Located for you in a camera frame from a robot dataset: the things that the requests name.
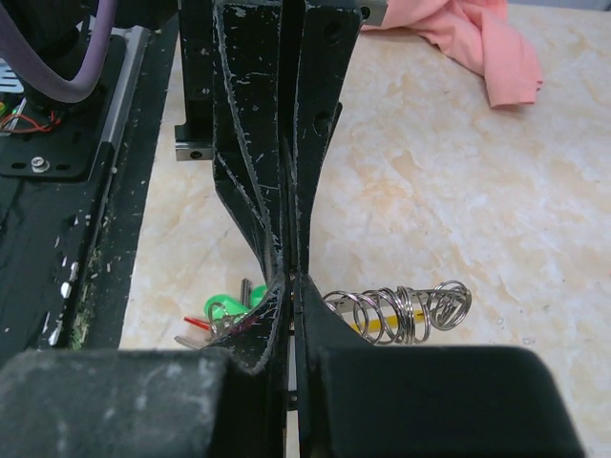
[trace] marble surface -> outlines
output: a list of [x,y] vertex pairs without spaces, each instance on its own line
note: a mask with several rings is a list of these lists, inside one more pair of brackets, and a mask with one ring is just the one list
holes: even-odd
[[[482,80],[407,32],[362,36],[316,200],[322,292],[457,279],[467,320],[432,344],[509,344],[552,370],[592,456],[611,456],[611,16],[511,7],[537,47],[535,106],[488,107]],[[177,57],[123,348],[176,347],[208,297],[261,281],[210,162],[175,162]]]

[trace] metal bolt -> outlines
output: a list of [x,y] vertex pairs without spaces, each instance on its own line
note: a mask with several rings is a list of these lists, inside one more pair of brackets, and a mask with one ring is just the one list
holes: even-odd
[[31,165],[32,165],[32,171],[35,174],[44,174],[51,167],[51,164],[49,163],[49,161],[45,160],[44,157],[40,157],[40,156],[34,157],[32,159]]

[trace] yellow object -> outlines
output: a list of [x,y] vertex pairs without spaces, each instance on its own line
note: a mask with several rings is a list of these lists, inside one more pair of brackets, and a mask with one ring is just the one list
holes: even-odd
[[[391,317],[386,318],[387,322],[389,322],[390,327],[392,329],[396,329],[399,327],[397,323],[397,317],[392,315]],[[415,312],[415,320],[417,323],[421,323],[424,321],[424,314],[421,311]],[[358,332],[359,328],[356,323],[351,324],[350,327]],[[379,320],[369,320],[369,329],[368,332],[375,332],[380,330],[380,321]]]

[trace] white scratch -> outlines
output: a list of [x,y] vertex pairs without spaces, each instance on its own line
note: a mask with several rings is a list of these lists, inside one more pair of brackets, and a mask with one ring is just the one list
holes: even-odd
[[70,297],[70,293],[72,293],[73,288],[67,281],[61,283],[61,287],[59,288],[59,292],[61,293],[62,298],[68,299]]

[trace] pink cloth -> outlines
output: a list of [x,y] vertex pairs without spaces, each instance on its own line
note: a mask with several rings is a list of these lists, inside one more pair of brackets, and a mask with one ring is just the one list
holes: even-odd
[[537,52],[507,24],[507,0],[389,0],[382,29],[395,27],[414,30],[484,76],[492,107],[537,100]]

